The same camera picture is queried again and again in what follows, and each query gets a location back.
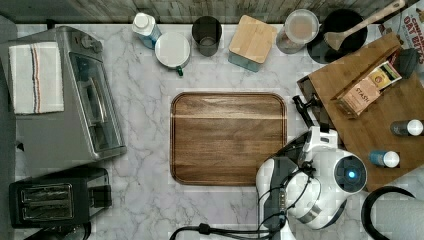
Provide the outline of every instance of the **wooden cutting board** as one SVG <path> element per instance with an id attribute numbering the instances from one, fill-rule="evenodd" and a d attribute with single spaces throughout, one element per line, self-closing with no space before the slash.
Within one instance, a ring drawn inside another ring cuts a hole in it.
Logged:
<path id="1" fill-rule="evenodd" d="M 171 173 L 193 185 L 253 186 L 286 143 L 286 106 L 269 93 L 182 93 L 171 109 Z"/>
<path id="2" fill-rule="evenodd" d="M 369 191 L 424 164 L 424 137 L 398 137 L 390 132 L 393 121 L 424 120 L 424 89 L 413 74 L 388 87 L 357 119 L 348 119 L 331 99 L 352 81 L 365 77 L 399 47 L 396 35 L 388 34 L 308 76 L 346 149 L 364 162 Z M 368 159 L 372 150 L 398 152 L 399 168 L 373 165 Z"/>

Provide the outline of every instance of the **black bowl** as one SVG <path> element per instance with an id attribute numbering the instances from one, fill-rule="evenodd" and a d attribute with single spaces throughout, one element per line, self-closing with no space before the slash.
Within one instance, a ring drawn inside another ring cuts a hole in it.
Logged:
<path id="1" fill-rule="evenodd" d="M 349 9 L 338 9 L 330 13 L 321 25 L 317 37 L 307 45 L 309 56 L 318 63 L 326 64 L 360 49 L 367 39 L 367 28 L 363 28 L 347 37 L 338 51 L 325 42 L 324 34 L 349 30 L 363 20 L 361 15 Z"/>

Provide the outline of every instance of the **black cable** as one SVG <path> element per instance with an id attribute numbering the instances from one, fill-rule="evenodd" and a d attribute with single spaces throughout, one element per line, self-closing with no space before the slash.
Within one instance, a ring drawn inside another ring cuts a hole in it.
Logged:
<path id="1" fill-rule="evenodd" d="M 278 212 L 278 213 L 274 213 L 274 214 L 271 214 L 270 216 L 268 216 L 267 218 L 265 218 L 262 222 L 261 222 L 261 224 L 259 224 L 259 227 L 258 227 L 258 230 L 257 231 L 259 231 L 259 229 L 261 228 L 261 226 L 266 222 L 266 221 L 268 221 L 269 219 L 271 219 L 271 218 L 273 218 L 273 217 L 277 217 L 277 216 L 280 216 L 280 215 L 284 215 L 284 220 L 286 219 L 286 215 L 285 215 L 285 213 L 284 212 Z"/>
<path id="2" fill-rule="evenodd" d="M 181 231 L 199 231 L 199 227 L 182 227 L 178 228 L 169 238 L 169 240 L 175 240 L 177 237 L 177 234 Z"/>
<path id="3" fill-rule="evenodd" d="M 302 190 L 302 193 L 300 193 L 299 197 L 290 205 L 290 207 L 287 208 L 287 210 L 296 207 L 296 203 L 300 200 L 300 198 L 303 196 L 303 194 L 306 192 L 306 189 L 308 188 L 309 183 L 311 182 L 311 178 L 308 176 L 308 181 L 305 184 L 305 187 Z"/>
<path id="4" fill-rule="evenodd" d="M 274 188 L 270 188 L 268 191 L 266 191 L 264 194 L 262 194 L 262 196 L 259 197 L 258 203 L 260 202 L 260 200 L 267 194 L 270 193 L 271 191 L 274 191 L 275 189 L 286 189 L 288 186 L 288 183 L 290 182 L 290 180 L 296 176 L 297 174 L 299 174 L 300 172 L 305 173 L 308 176 L 308 181 L 305 184 L 305 187 L 303 188 L 302 193 L 299 195 L 299 197 L 296 199 L 296 201 L 290 205 L 290 207 L 288 207 L 286 210 L 291 209 L 293 207 L 295 207 L 296 203 L 300 200 L 300 198 L 303 196 L 303 194 L 305 193 L 309 183 L 311 182 L 311 178 L 313 178 L 312 173 L 315 171 L 315 168 L 312 167 L 311 163 L 304 163 L 302 165 L 302 167 L 299 167 L 299 169 L 293 173 L 291 173 L 290 175 L 288 175 L 287 177 L 285 177 L 280 185 L 278 187 L 274 187 Z M 261 226 L 268 221 L 269 219 L 271 219 L 272 217 L 276 217 L 276 216 L 284 216 L 284 222 L 280 223 L 280 225 L 277 227 L 277 229 L 275 230 L 260 230 Z M 177 234 L 181 231 L 197 231 L 200 234 L 204 234 L 204 235 L 209 235 L 209 234 L 216 234 L 216 235 L 221 235 L 224 237 L 229 237 L 229 238 L 234 238 L 234 239 L 239 239 L 239 240 L 266 240 L 266 239 L 271 239 L 277 232 L 279 232 L 287 223 L 287 211 L 280 211 L 278 213 L 274 213 L 270 216 L 268 216 L 266 219 L 264 219 L 261 224 L 259 224 L 258 230 L 230 230 L 230 229 L 220 229 L 220 228 L 211 228 L 208 224 L 204 224 L 201 223 L 198 227 L 194 227 L 194 226 L 190 226 L 190 227 L 182 227 L 177 229 L 169 238 L 169 240 L 175 240 L 177 237 Z M 249 238 L 249 237 L 241 237 L 241 236 L 237 236 L 235 234 L 260 234 L 260 233 L 269 233 L 266 236 L 262 236 L 259 238 Z"/>

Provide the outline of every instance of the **wooden spoon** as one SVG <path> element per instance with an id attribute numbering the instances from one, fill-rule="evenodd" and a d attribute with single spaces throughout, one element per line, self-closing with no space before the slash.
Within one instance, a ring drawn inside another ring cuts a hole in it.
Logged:
<path id="1" fill-rule="evenodd" d="M 336 33 L 336 32 L 328 32 L 324 34 L 324 40 L 327 42 L 327 44 L 333 48 L 334 50 L 339 50 L 340 46 L 342 45 L 343 41 L 349 37 L 351 34 L 356 33 L 357 31 L 361 30 L 362 28 L 384 18 L 385 16 L 396 12 L 397 10 L 403 8 L 405 6 L 405 0 L 395 0 L 387 7 L 381 9 L 380 11 L 374 13 L 369 18 L 365 19 L 364 21 L 358 23 L 353 28 L 346 30 L 344 32 Z"/>

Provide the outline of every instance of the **striped dish towel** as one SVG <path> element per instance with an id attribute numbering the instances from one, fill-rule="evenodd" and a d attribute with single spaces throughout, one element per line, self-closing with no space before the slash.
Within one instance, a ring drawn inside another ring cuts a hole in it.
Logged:
<path id="1" fill-rule="evenodd" d="M 63 111 L 62 68 L 57 43 L 12 46 L 9 55 L 15 114 Z"/>

